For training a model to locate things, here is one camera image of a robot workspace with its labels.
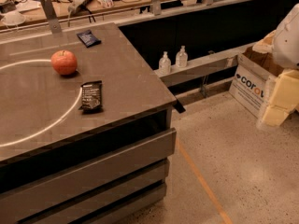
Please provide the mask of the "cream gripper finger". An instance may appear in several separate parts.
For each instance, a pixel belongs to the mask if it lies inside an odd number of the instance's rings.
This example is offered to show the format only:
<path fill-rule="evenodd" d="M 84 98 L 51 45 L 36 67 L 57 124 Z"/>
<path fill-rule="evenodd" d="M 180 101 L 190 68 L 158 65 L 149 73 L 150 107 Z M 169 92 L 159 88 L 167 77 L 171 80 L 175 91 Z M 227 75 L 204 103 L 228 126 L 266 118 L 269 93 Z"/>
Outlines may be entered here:
<path fill-rule="evenodd" d="M 278 76 L 269 104 L 284 109 L 288 113 L 299 105 L 298 70 L 286 70 Z"/>
<path fill-rule="evenodd" d="M 261 130 L 278 128 L 289 116 L 285 109 L 263 105 L 259 111 L 256 126 Z"/>

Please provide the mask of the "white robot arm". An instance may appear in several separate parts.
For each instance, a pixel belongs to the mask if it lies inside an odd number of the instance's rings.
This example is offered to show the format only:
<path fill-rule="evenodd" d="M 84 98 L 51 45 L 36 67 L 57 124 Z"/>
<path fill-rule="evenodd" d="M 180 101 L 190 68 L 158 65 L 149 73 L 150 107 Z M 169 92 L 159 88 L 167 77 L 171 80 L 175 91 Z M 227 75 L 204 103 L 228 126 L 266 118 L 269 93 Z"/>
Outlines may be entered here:
<path fill-rule="evenodd" d="M 271 53 L 273 62 L 283 68 L 276 78 L 267 79 L 259 113 L 261 126 L 278 127 L 299 105 L 299 4 L 253 50 Z"/>

